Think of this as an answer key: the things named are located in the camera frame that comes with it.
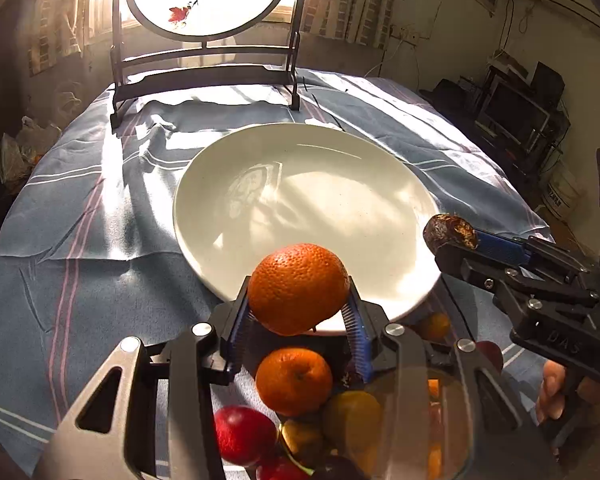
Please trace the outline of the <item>person's right hand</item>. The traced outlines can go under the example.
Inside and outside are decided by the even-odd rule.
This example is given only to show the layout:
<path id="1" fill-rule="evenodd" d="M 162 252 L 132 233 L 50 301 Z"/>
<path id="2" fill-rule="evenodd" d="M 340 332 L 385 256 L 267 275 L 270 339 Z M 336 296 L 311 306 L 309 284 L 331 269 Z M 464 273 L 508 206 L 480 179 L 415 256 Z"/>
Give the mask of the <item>person's right hand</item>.
<path id="1" fill-rule="evenodd" d="M 564 382 L 566 369 L 554 361 L 546 361 L 543 367 L 543 380 L 535 403 L 538 422 L 545 419 L 558 419 L 565 409 Z M 582 427 L 600 425 L 600 382 L 585 377 L 578 387 L 578 395 L 590 408 L 583 416 Z"/>

